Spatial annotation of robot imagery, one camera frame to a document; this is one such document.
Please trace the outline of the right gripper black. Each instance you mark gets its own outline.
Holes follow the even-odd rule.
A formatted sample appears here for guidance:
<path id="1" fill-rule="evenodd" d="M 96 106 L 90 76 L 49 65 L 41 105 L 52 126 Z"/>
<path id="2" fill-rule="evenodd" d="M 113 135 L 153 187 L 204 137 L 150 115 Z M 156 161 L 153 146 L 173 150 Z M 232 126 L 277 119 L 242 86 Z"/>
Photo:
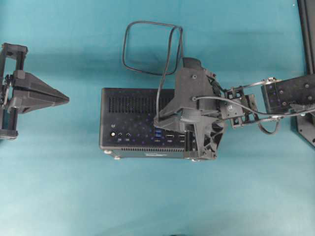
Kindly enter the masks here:
<path id="1" fill-rule="evenodd" d="M 220 108 L 220 97 L 206 96 L 206 99 L 216 100 Z M 217 117 L 205 117 L 200 124 L 185 124 L 185 152 L 183 157 L 191 160 L 212 160 L 216 158 L 218 142 L 224 132 L 224 121 Z"/>

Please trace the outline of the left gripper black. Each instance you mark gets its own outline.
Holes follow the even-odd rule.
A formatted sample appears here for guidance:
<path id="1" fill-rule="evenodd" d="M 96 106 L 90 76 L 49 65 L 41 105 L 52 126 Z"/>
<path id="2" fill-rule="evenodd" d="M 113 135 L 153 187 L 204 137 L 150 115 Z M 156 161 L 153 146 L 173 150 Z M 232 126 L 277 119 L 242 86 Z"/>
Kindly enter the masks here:
<path id="1" fill-rule="evenodd" d="M 23 71 L 28 48 L 22 45 L 3 43 L 0 52 L 0 138 L 14 140 L 18 136 L 17 118 L 34 110 L 63 105 L 69 97 L 49 86 L 38 77 Z M 13 75 L 5 75 L 5 62 L 16 61 Z M 41 93 L 13 96 L 14 87 Z"/>

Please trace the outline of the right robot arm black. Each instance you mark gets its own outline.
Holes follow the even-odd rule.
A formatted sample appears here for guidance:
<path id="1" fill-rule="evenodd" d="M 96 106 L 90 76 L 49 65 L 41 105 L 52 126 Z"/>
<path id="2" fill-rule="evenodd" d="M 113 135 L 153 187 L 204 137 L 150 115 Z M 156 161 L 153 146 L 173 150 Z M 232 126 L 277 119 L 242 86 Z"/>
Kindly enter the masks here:
<path id="1" fill-rule="evenodd" d="M 232 128 L 245 125 L 258 125 L 261 132 L 267 135 L 277 133 L 280 120 L 295 117 L 299 134 L 311 145 L 315 144 L 315 76 L 300 76 L 288 80 L 269 78 L 255 83 L 261 87 L 266 108 L 264 118 L 256 107 L 253 94 L 244 94 L 245 86 L 224 90 L 224 96 L 192 96 L 194 102 L 201 100 L 219 101 L 221 120 L 230 120 Z"/>

